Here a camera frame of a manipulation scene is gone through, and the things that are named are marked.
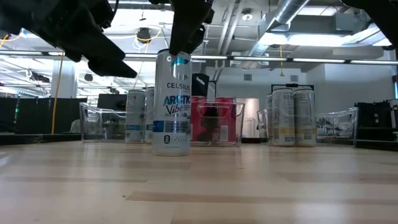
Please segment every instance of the cable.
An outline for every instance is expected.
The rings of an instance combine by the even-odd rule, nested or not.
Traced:
[[[1,41],[0,48],[2,47],[2,45],[4,44],[4,42],[6,41],[7,37],[8,37],[8,34],[6,34],[6,36],[4,37],[4,39]]]
[[[118,7],[119,7],[119,0],[116,0],[116,2],[114,4],[113,18],[115,17],[116,12],[118,11]]]
[[[141,38],[137,37],[137,39],[141,40],[141,41],[151,41],[151,40],[157,38],[160,35],[160,33],[162,32],[162,29],[163,29],[163,27],[160,27],[160,26],[157,26],[157,27],[159,28],[159,31],[154,37],[151,37],[150,39],[141,39]]]
[[[63,51],[61,54],[61,64],[60,64],[60,71],[58,73],[58,83],[57,83],[57,91],[55,92],[55,99],[54,99],[54,107],[52,108],[52,127],[51,127],[51,134],[54,134],[55,131],[55,114],[57,111],[57,100],[58,100],[58,91],[60,89],[61,83],[61,74],[62,74],[62,65],[63,65],[63,56],[65,52]]]
[[[149,45],[149,42],[147,43],[147,47],[145,48],[145,54],[146,54],[147,51],[148,51],[148,45]],[[142,70],[142,66],[143,66],[143,65],[144,65],[144,62],[141,62],[141,67],[139,68],[139,72],[138,72],[137,77],[136,77],[136,82],[135,82],[134,85],[132,86],[132,89],[135,89],[135,88],[136,88],[137,81],[138,81],[138,78],[139,78],[139,74],[141,74],[141,70]]]

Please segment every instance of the fluorescent light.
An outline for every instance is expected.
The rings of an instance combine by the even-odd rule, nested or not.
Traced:
[[[346,40],[339,35],[295,34],[289,38],[289,45],[314,47],[339,47]]]
[[[48,52],[48,54],[51,56],[61,56],[62,52]]]
[[[157,54],[126,54],[127,58],[156,58]]]
[[[234,57],[233,60],[261,61],[261,62],[286,62],[287,58],[273,57]]]
[[[115,4],[115,3],[116,3],[115,0],[109,0],[108,2],[109,2],[110,4]],[[120,1],[119,4],[142,4],[142,5],[144,5],[144,4],[152,4],[152,3],[150,3],[150,2],[145,2],[145,1],[126,1],[126,0],[123,0],[123,1]]]
[[[391,46],[391,45],[392,44],[391,44],[390,40],[388,40],[387,38],[384,38],[384,39],[380,40],[379,42],[373,44],[373,46],[380,46],[380,47]]]
[[[41,52],[20,51],[20,50],[0,50],[0,54],[5,54],[5,55],[42,55]]]
[[[314,63],[344,63],[345,60],[338,59],[315,59],[315,58],[294,58],[294,62],[314,62]]]
[[[227,56],[217,56],[217,55],[192,55],[192,59],[208,59],[208,60],[226,60]]]
[[[351,63],[358,65],[398,65],[398,61],[382,60],[352,60]]]
[[[259,40],[259,44],[262,45],[286,45],[287,43],[287,38],[283,34],[272,34],[266,32]]]

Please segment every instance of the ceiling pipe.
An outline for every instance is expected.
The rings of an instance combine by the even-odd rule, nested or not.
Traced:
[[[229,22],[231,21],[232,13],[234,12],[234,6],[235,6],[235,2],[231,2],[228,6],[228,13],[226,15],[226,18],[225,18],[225,21],[223,24],[223,31],[221,32],[220,41],[218,42],[218,48],[217,48],[218,55],[221,53],[221,48],[223,47],[223,44],[224,44],[224,39],[225,39],[226,32],[228,31]]]
[[[228,49],[229,49],[229,45],[231,44],[231,41],[232,41],[232,36],[235,33],[236,25],[239,22],[239,18],[241,18],[239,15],[241,15],[241,13],[242,13],[243,5],[244,4],[243,4],[243,0],[242,0],[238,4],[238,9],[236,11],[236,15],[235,15],[234,21],[232,23],[232,26],[231,26],[231,29],[229,31],[228,37],[226,39],[226,43],[225,43],[224,50],[223,50],[223,55],[226,54]]]
[[[297,14],[303,9],[310,0],[280,0],[278,8],[275,10],[275,16],[269,23],[266,32],[273,28],[292,22]],[[262,35],[259,41],[254,44],[254,47],[248,52],[247,56],[261,57],[269,45],[262,44],[266,40],[266,33]],[[249,69],[253,62],[243,63],[241,67]]]

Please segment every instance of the white wall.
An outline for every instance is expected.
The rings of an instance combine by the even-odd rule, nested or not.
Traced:
[[[206,69],[206,73],[212,78],[214,70]],[[217,84],[218,96],[236,97],[236,98],[257,98],[259,99],[260,109],[266,105],[266,96],[271,93],[271,84],[291,83],[290,76],[298,75],[298,83],[306,84],[306,74],[300,69],[284,69],[284,77],[280,76],[280,69],[273,71],[269,69],[249,69],[225,68]],[[244,81],[244,74],[252,74],[252,81]],[[209,100],[214,97],[214,92],[209,88]]]
[[[391,66],[382,65],[327,64],[314,68],[307,73],[307,81],[315,85],[317,113],[346,110],[357,102],[393,99],[391,70]]]

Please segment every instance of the exposed duct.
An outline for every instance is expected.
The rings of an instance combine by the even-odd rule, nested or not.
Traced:
[[[307,5],[310,0],[281,0],[279,1],[278,8],[272,12],[274,18],[268,23],[266,32],[261,36],[259,41],[254,45],[254,47],[248,52],[248,56],[260,57],[268,49],[269,45],[262,44],[265,42],[267,37],[267,32],[278,26],[288,24],[292,22],[294,17],[301,11],[301,9]],[[243,67],[248,69],[253,64],[253,62],[243,63]]]

